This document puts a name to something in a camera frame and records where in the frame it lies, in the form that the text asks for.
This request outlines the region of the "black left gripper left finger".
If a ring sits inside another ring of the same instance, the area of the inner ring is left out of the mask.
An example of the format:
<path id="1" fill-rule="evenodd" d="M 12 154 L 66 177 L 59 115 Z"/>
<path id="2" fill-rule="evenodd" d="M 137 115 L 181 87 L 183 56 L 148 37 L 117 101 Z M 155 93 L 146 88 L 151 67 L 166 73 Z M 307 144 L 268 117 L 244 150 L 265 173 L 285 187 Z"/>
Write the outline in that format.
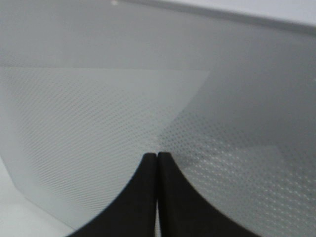
<path id="1" fill-rule="evenodd" d="M 157 211 L 158 158 L 143 155 L 122 192 L 71 237 L 153 237 Z"/>

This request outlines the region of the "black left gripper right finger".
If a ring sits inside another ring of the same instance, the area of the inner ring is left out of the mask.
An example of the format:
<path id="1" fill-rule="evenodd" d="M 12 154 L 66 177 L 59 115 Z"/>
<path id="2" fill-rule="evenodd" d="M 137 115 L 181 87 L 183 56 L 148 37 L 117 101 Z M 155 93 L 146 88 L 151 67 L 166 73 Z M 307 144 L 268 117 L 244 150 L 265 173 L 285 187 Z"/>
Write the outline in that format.
<path id="1" fill-rule="evenodd" d="M 249 231 L 209 204 L 170 153 L 158 154 L 158 211 L 163 237 L 247 237 Z"/>

